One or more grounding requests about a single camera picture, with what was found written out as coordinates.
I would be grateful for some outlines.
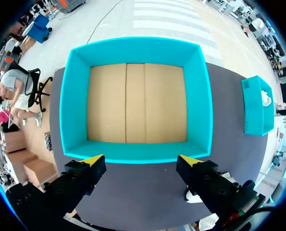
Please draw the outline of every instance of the white sneaker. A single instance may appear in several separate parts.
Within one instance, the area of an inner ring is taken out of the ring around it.
[[[38,117],[34,118],[37,123],[37,127],[41,127],[42,112],[38,112]]]
[[[27,124],[27,119],[22,119],[22,122],[23,122],[23,127],[25,127]]]

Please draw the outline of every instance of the cyan plastic bin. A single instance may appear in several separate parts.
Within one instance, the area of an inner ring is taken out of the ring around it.
[[[41,14],[37,18],[34,19],[34,24],[40,28],[45,28],[48,23],[49,23],[49,19]]]
[[[165,64],[183,68],[187,98],[186,142],[113,143],[87,140],[90,68],[126,63]],[[205,102],[204,113],[197,111],[200,99]],[[108,163],[155,164],[177,161],[179,154],[193,158],[210,155],[212,96],[200,46],[169,38],[129,37],[103,40],[72,49],[62,80],[60,129],[64,155],[80,159],[104,154]]]
[[[259,76],[241,81],[245,107],[245,129],[250,135],[264,136],[274,128],[274,101],[271,87]],[[272,102],[264,107],[261,91],[268,93]]]

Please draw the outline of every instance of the gray shirt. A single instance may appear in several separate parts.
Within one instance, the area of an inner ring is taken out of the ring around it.
[[[14,88],[14,82],[16,81],[16,79],[21,81],[23,83],[23,88],[22,88],[20,94],[24,94],[27,78],[28,78],[28,75],[23,73],[20,70],[10,70],[10,71],[7,71],[3,75],[1,82],[8,90],[16,92],[16,89]],[[32,86],[32,84],[33,84],[33,80],[30,77],[28,79],[28,84],[27,84],[26,89],[28,90]]]

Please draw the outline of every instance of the black office chair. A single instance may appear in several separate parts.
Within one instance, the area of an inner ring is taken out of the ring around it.
[[[20,70],[23,73],[29,75],[32,80],[33,80],[33,89],[32,92],[30,93],[26,93],[26,88],[27,88],[27,84],[28,84],[28,80],[29,78],[27,78],[26,84],[25,84],[25,90],[24,90],[24,94],[25,95],[30,95],[29,100],[28,100],[28,107],[31,107],[34,103],[39,104],[40,106],[40,110],[42,112],[45,112],[46,109],[42,108],[42,104],[41,104],[41,95],[47,95],[50,96],[50,94],[47,93],[43,93],[43,89],[45,88],[46,84],[48,83],[48,81],[53,81],[52,77],[49,77],[45,83],[39,83],[38,85],[38,81],[39,81],[39,77],[40,77],[40,69],[36,68],[34,70],[29,70],[26,71],[25,69],[23,69],[19,64],[17,64],[16,62],[12,62],[9,66],[8,70]]]

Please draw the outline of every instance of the cardboard box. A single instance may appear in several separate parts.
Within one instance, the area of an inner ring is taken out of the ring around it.
[[[162,64],[92,67],[87,131],[92,141],[186,142],[183,68]]]
[[[7,153],[7,158],[12,165],[14,173],[20,183],[27,181],[27,175],[25,173],[24,164],[37,159],[37,155],[24,149],[13,153]]]
[[[35,159],[24,164],[28,180],[39,185],[55,174],[53,164],[44,160]]]
[[[26,52],[28,49],[30,49],[34,44],[36,40],[32,39],[31,37],[28,37],[25,41],[23,41],[21,45],[21,50],[23,52]]]
[[[4,133],[6,152],[11,153],[26,148],[24,133],[13,131]]]

